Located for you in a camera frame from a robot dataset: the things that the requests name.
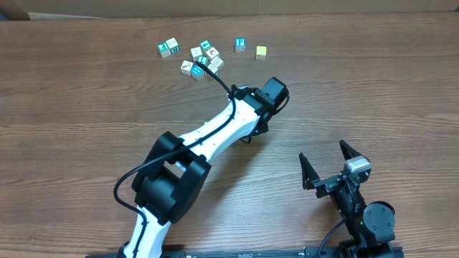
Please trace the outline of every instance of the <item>wood grain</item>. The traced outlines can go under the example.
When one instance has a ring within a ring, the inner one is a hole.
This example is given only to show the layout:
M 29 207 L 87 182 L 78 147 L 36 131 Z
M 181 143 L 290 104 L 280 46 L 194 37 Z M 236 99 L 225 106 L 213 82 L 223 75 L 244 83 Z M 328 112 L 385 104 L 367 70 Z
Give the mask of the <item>wood grain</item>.
M 112 188 L 157 137 L 193 130 L 226 104 L 180 73 L 210 39 L 229 85 L 288 85 L 288 106 L 235 143 L 166 244 L 187 250 L 316 246 L 338 221 L 301 188 L 303 151 L 323 177 L 345 139 L 372 160 L 367 203 L 397 211 L 407 257 L 459 252 L 458 14 L 346 14 L 0 23 L 0 257 L 83 257 L 128 241 L 136 215 Z M 235 37 L 247 51 L 235 53 Z M 181 51 L 161 59 L 156 44 Z M 268 47 L 256 61 L 257 45 Z M 133 200 L 128 183 L 121 197 Z M 346 239 L 341 229 L 331 240 Z

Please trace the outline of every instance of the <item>black cable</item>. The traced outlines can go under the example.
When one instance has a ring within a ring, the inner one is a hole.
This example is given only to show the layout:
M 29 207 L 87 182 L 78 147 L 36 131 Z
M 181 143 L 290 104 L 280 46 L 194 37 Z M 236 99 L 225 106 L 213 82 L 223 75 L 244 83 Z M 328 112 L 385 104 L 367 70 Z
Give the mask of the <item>black cable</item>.
M 354 195 L 353 195 L 354 192 L 351 190 L 351 184 L 349 183 L 349 180 L 351 180 L 351 179 L 349 177 L 347 177 L 345 182 L 346 182 L 346 185 L 347 185 L 347 189 L 349 190 L 349 195 L 351 196 L 352 213 L 350 215 L 350 218 L 352 218 L 354 216 L 354 212 L 356 211 L 356 207 L 355 207 Z
M 320 247 L 318 248 L 318 252 L 317 252 L 317 258 L 321 258 L 321 252 L 322 252 L 322 249 L 323 247 L 325 246 L 326 242 L 328 241 L 328 239 L 331 237 L 331 235 L 344 223 L 344 219 L 342 221 L 340 221 L 334 228 L 332 228 L 330 230 L 330 232 L 325 236 L 325 238 L 323 239 L 322 241 L 322 244 L 320 245 Z
M 157 163 L 157 162 L 163 162 L 163 161 L 167 160 L 168 158 L 171 158 L 171 157 L 173 157 L 173 156 L 175 156 L 175 155 L 177 155 L 177 154 L 179 154 L 181 152 L 187 151 L 190 148 L 193 148 L 194 146 L 204 142 L 208 138 L 212 137 L 215 133 L 218 133 L 227 124 L 229 124 L 231 122 L 231 120 L 235 117 L 235 114 L 236 114 L 235 97 L 232 95 L 231 90 L 228 88 L 228 86 L 226 86 L 226 84 L 220 78 L 218 78 L 218 76 L 216 76 L 211 70 L 209 70 L 209 68 L 207 68 L 202 63 L 195 62 L 194 64 L 197 65 L 198 67 L 200 67 L 201 69 L 203 69 L 208 74 L 210 74 L 210 76 L 212 76 L 216 81 L 218 81 L 218 83 L 221 84 L 223 86 L 223 88 L 227 91 L 228 97 L 232 102 L 232 112 L 231 112 L 231 115 L 228 117 L 228 119 L 223 124 L 221 124 L 218 128 L 215 128 L 212 132 L 206 134 L 204 137 L 199 138 L 198 140 L 196 140 L 194 143 L 192 143 L 190 145 L 184 146 L 184 147 L 182 147 L 182 148 L 180 148 L 178 150 L 174 150 L 174 151 L 172 151 L 170 153 L 167 153 L 167 154 L 164 154 L 164 155 L 162 155 L 162 156 L 160 156 L 158 158 L 155 158 L 152 161 L 149 161 L 149 162 L 146 162 L 144 164 L 141 164 L 141 165 L 137 166 L 136 168 L 132 169 L 131 171 L 129 171 L 126 174 L 124 174 L 123 176 L 121 176 L 121 178 L 116 182 L 115 187 L 113 188 L 113 196 L 115 197 L 115 200 L 119 204 L 121 204 L 122 206 L 130 209 L 131 211 L 137 212 L 142 217 L 142 230 L 141 230 L 141 233 L 138 235 L 138 238 L 137 238 L 136 246 L 135 246 L 134 251 L 133 251 L 133 253 L 134 253 L 133 258 L 136 258 L 136 256 L 137 256 L 138 246 L 141 243 L 141 240 L 142 240 L 143 234 L 145 233 L 146 225 L 147 225 L 148 222 L 146 221 L 145 214 L 141 210 L 139 210 L 136 207 L 134 207 L 134 206 L 126 203 L 125 201 L 121 200 L 120 197 L 118 196 L 118 189 L 119 189 L 120 185 L 122 184 L 122 182 L 124 182 L 129 176 L 132 176 L 133 174 L 139 172 L 142 168 L 145 168 L 145 167 L 150 166 L 150 165 L 152 165 L 154 163 Z
M 274 111 L 273 115 L 277 115 L 283 108 L 285 108 L 289 100 L 290 100 L 290 95 L 287 95 L 287 100 L 285 101 L 284 105 L 278 108 L 276 111 Z

